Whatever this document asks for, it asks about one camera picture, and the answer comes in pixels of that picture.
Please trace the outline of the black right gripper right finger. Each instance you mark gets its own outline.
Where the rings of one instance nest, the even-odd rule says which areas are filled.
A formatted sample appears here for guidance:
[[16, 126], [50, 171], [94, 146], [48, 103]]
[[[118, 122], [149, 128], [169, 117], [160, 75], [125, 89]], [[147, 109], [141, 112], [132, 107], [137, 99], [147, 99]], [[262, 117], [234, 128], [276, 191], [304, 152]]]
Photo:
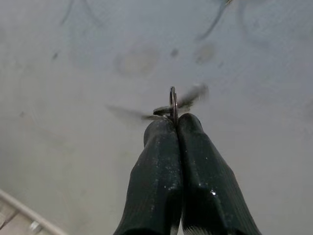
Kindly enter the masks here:
[[183, 170], [182, 230], [186, 235], [253, 235], [255, 222], [234, 172], [193, 114], [177, 128]]

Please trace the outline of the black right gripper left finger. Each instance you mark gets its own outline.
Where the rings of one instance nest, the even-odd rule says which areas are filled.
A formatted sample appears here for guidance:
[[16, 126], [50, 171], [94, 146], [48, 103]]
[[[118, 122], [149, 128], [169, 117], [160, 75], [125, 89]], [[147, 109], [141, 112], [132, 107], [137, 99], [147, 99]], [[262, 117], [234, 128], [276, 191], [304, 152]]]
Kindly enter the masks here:
[[182, 207], [179, 142], [168, 118], [153, 121], [131, 174], [118, 235], [176, 235]]

